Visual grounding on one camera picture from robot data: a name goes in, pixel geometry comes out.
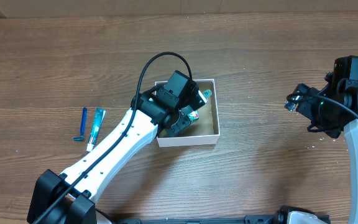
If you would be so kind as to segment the green floss pack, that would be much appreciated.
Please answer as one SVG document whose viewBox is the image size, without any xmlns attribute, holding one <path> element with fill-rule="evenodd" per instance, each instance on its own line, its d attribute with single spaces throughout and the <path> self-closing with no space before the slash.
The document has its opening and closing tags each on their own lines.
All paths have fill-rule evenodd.
<svg viewBox="0 0 358 224">
<path fill-rule="evenodd" d="M 192 111 L 191 113 L 187 114 L 187 117 L 192 123 L 199 120 L 200 118 L 197 111 Z"/>
</svg>

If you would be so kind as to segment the green toothbrush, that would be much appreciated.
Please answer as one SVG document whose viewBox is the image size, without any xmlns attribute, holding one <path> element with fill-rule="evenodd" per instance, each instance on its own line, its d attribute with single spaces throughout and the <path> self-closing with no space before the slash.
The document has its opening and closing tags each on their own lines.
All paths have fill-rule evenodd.
<svg viewBox="0 0 358 224">
<path fill-rule="evenodd" d="M 212 94 L 213 94 L 213 92 L 212 92 L 211 90 L 205 90 L 205 91 L 203 92 L 203 96 L 204 96 L 204 98 L 205 98 L 206 100 L 209 100 L 210 97 L 212 96 Z"/>
</svg>

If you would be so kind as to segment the teal toothpaste tube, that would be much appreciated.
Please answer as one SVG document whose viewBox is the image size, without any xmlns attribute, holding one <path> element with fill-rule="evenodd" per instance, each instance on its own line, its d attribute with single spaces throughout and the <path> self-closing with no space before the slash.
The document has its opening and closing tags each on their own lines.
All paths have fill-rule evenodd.
<svg viewBox="0 0 358 224">
<path fill-rule="evenodd" d="M 98 138 L 99 130 L 101 129 L 101 125 L 103 123 L 103 119 L 105 117 L 106 111 L 101 108 L 96 108 L 96 112 L 94 115 L 93 126 L 91 129 L 91 134 L 89 136 L 89 140 L 86 146 L 86 151 L 91 152 L 96 145 L 96 141 Z"/>
</svg>

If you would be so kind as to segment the blue pen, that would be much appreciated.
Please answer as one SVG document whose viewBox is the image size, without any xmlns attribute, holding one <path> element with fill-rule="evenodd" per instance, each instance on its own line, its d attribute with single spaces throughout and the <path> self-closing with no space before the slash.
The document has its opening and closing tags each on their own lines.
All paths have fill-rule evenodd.
<svg viewBox="0 0 358 224">
<path fill-rule="evenodd" d="M 86 118 L 87 118 L 87 108 L 83 108 L 81 115 L 81 124 L 80 124 L 80 135 L 73 137 L 74 141 L 84 141 L 85 137 L 85 127 L 86 127 Z"/>
</svg>

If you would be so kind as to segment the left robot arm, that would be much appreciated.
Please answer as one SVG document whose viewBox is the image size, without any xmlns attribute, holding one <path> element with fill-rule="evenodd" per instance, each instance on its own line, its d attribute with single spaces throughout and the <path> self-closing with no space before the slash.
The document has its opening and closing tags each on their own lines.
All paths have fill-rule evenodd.
<svg viewBox="0 0 358 224">
<path fill-rule="evenodd" d="M 110 223 L 96 209 L 110 181 L 162 130 L 174 137 L 190 126 L 192 112 L 204 106 L 209 97 L 179 71 L 166 84 L 136 94 L 119 125 L 91 152 L 60 174 L 48 169 L 37 179 L 27 222 Z"/>
</svg>

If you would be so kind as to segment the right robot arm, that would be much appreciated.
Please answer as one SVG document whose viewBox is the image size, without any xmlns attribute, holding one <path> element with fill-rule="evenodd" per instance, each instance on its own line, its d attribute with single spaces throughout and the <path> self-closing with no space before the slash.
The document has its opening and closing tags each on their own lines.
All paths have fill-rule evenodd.
<svg viewBox="0 0 358 224">
<path fill-rule="evenodd" d="M 285 108 L 308 118 L 311 133 L 325 133 L 333 139 L 344 135 L 351 171 L 348 222 L 358 223 L 358 56 L 337 58 L 325 80 L 322 90 L 298 84 L 287 96 Z"/>
</svg>

